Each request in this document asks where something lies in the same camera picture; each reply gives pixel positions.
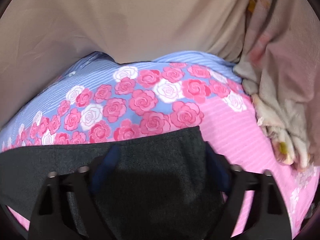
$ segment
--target blue striped fabric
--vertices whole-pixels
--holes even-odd
[[[241,78],[233,74],[233,63],[227,62],[217,56],[198,52],[181,51],[168,54],[150,62],[138,62],[124,64],[135,66],[139,71],[152,69],[155,65],[163,65],[169,62],[184,62],[188,64],[204,65],[224,75],[225,77],[241,83]],[[54,84],[26,104],[2,129],[0,142],[7,143],[9,137],[14,140],[21,124],[27,128],[33,123],[35,114],[41,110],[44,116],[52,116],[59,107],[61,100],[65,98],[68,90],[76,85],[84,86],[90,90],[96,89],[101,84],[114,82],[113,73],[120,68],[121,64],[116,63],[110,56],[102,52],[94,52],[72,65]]]

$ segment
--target light blue fabric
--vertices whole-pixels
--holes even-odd
[[[182,51],[182,52],[175,52],[172,54],[165,55],[163,57],[157,58],[151,62],[135,62],[130,64],[118,64],[114,62],[114,60],[105,53],[102,52],[94,52],[78,62],[72,65],[61,77],[49,86],[47,89],[42,91],[39,95],[37,95],[34,99],[32,99],[28,104],[26,104],[11,120],[10,122],[3,128],[0,132],[0,143],[3,142],[7,144],[8,138],[11,138],[12,144],[15,144],[16,138],[18,138],[18,131],[21,124],[24,124],[24,128],[26,129],[26,133],[29,134],[29,130],[34,123],[35,115],[38,111],[41,111],[41,116],[45,116],[52,120],[55,115],[58,115],[57,109],[60,107],[60,104],[63,100],[66,100],[66,94],[70,91],[71,88],[74,86],[81,86],[82,88],[89,89],[93,94],[96,93],[97,88],[102,84],[110,84],[112,86],[112,95],[111,98],[123,98],[127,103],[129,102],[130,98],[132,97],[131,94],[115,94],[115,86],[117,81],[114,77],[115,72],[123,66],[132,66],[135,68],[136,71],[141,70],[156,70],[161,73],[163,68],[169,66],[170,62],[178,62],[178,63],[187,63],[188,66],[192,64],[203,65],[206,66],[206,69],[211,69],[216,71],[223,76],[233,80],[234,82],[241,82],[241,78],[233,74],[232,67],[234,66],[233,63],[227,62],[217,56],[198,52],[198,51]],[[183,70],[184,76],[181,79],[199,79],[203,82],[208,84],[208,79],[206,78],[197,78],[195,76],[190,75],[187,71],[187,67]],[[143,87],[136,81],[136,85],[134,87],[135,90],[152,90],[152,87]],[[172,111],[171,104],[168,102],[161,101],[161,98],[158,98],[158,103],[152,109],[152,111],[158,111],[163,114],[170,114]],[[189,102],[190,99],[188,98],[181,98],[179,99],[183,102]],[[101,107],[104,107],[106,101],[99,102]],[[70,111],[76,107],[75,103],[72,103],[70,109],[65,114],[61,115],[61,126],[56,131],[57,133],[68,133],[69,139],[71,140],[72,131],[73,130],[66,130],[64,129],[64,121],[66,115],[70,113]],[[78,111],[83,111],[84,107],[78,107]],[[116,122],[111,122],[110,127],[112,133],[115,131],[117,127],[120,127],[120,123],[124,118],[130,119],[132,123],[138,124],[141,121],[141,115],[136,114],[127,105],[126,114],[119,118]],[[81,126],[79,125],[77,128],[78,132],[88,132],[87,130],[82,130]],[[29,144],[34,144],[35,140],[28,136]]]

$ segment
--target dark gray fabric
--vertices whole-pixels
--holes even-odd
[[[73,172],[113,143],[23,147],[0,154],[0,201],[30,219],[50,171]],[[207,176],[199,127],[119,142],[120,161],[95,201],[117,239],[203,239],[222,199]],[[75,222],[85,234],[70,198]]]

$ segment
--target metal screw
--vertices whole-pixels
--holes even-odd
[[[48,173],[49,178],[54,178],[55,176],[58,176],[58,173],[56,171],[51,171]]]
[[[266,175],[266,176],[272,176],[272,173],[271,173],[271,171],[269,171],[269,170],[265,170],[265,171],[263,172],[263,174]]]
[[[240,165],[232,165],[231,169],[233,169],[234,171],[242,171],[242,167]]]
[[[89,171],[89,169],[90,168],[88,166],[82,166],[82,167],[78,168],[78,172],[79,173],[84,173],[84,172]]]

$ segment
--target floral cloth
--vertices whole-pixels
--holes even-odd
[[[312,201],[318,169],[302,175],[275,161],[232,66],[201,52],[126,65],[95,52],[16,114],[0,132],[1,150],[120,141],[199,125],[204,140],[231,163],[253,172],[273,171],[296,234]],[[244,228],[251,197],[244,201],[234,234]]]

